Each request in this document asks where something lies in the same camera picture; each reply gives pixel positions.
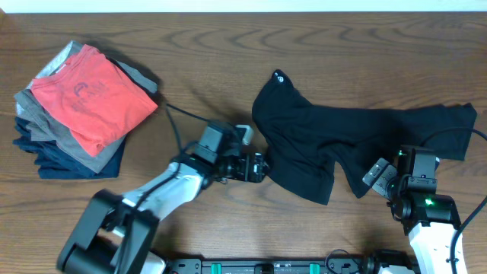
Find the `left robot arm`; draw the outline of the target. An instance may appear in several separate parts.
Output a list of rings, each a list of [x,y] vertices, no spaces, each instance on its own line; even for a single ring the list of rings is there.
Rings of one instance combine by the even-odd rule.
[[[244,151],[253,129],[209,121],[167,169],[139,188],[116,195],[103,189],[90,199],[62,248],[63,273],[163,273],[166,263],[151,253],[158,225],[215,181],[259,183],[267,172],[260,153]]]

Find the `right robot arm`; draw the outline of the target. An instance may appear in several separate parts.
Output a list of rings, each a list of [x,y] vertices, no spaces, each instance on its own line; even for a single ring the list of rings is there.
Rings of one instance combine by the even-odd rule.
[[[396,165],[381,158],[362,181],[387,200],[409,239],[420,273],[466,273],[456,203],[436,193],[439,163],[433,150],[403,145]]]

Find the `black t-shirt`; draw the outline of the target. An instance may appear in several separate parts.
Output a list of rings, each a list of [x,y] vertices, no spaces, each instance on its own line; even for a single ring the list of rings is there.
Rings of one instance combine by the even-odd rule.
[[[420,145],[442,159],[462,161],[477,112],[471,104],[410,110],[354,109],[314,105],[281,70],[258,93],[252,118],[268,144],[268,176],[312,202],[329,202],[335,165],[352,193],[370,189],[362,178],[379,158],[392,161],[401,145]]]

